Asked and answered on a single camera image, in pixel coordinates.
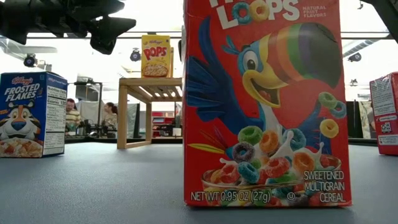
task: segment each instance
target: tiger cartoon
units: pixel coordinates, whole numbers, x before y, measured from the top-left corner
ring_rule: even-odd
[[[34,107],[34,101],[27,105],[8,104],[10,113],[0,121],[0,140],[21,138],[37,141],[40,134],[40,121],[33,117],[30,109]]]

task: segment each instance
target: wooden stool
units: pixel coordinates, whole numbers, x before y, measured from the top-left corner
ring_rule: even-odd
[[[177,91],[177,86],[182,89],[182,78],[121,78],[119,80],[118,149],[146,146],[152,143],[152,102],[182,101],[182,95]],[[127,94],[147,105],[145,141],[127,143]]]

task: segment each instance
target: red box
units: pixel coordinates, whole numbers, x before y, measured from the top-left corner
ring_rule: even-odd
[[[184,199],[348,206],[337,0],[185,0]]]
[[[398,155],[398,72],[370,82],[380,154]]]

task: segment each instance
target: pops cereal box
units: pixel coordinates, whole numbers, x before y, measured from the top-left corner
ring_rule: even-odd
[[[185,0],[184,197],[348,206],[338,0]]]
[[[170,36],[142,36],[141,77],[161,78],[170,74]]]
[[[398,72],[370,82],[380,154],[398,155]]]
[[[64,153],[68,83],[53,73],[0,76],[0,157]]]

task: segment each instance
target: yellow cereal loop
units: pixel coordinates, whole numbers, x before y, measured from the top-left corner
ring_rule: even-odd
[[[328,138],[336,137],[339,132],[338,124],[332,119],[323,120],[319,128],[321,133]]]
[[[250,4],[249,13],[254,21],[261,22],[268,19],[269,8],[265,1],[255,0]]]

